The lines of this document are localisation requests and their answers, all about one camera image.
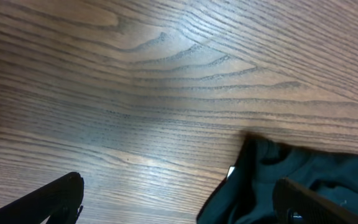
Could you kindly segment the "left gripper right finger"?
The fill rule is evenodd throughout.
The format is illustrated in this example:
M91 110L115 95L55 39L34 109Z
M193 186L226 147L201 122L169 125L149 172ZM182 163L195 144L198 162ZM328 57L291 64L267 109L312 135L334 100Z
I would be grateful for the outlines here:
M288 178L276 181L272 200L279 223L358 224L358 215Z

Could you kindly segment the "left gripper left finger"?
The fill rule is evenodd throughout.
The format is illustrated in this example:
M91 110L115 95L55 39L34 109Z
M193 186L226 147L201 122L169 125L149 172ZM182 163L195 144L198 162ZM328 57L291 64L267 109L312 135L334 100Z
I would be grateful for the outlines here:
M82 212L84 180L70 172L0 208L0 223L75 224Z

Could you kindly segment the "black t-shirt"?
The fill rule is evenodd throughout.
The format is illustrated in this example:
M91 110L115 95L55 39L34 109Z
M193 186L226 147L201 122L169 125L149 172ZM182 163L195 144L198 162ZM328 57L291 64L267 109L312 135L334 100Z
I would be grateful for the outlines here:
M248 134L236 163L196 221L358 223L358 155Z

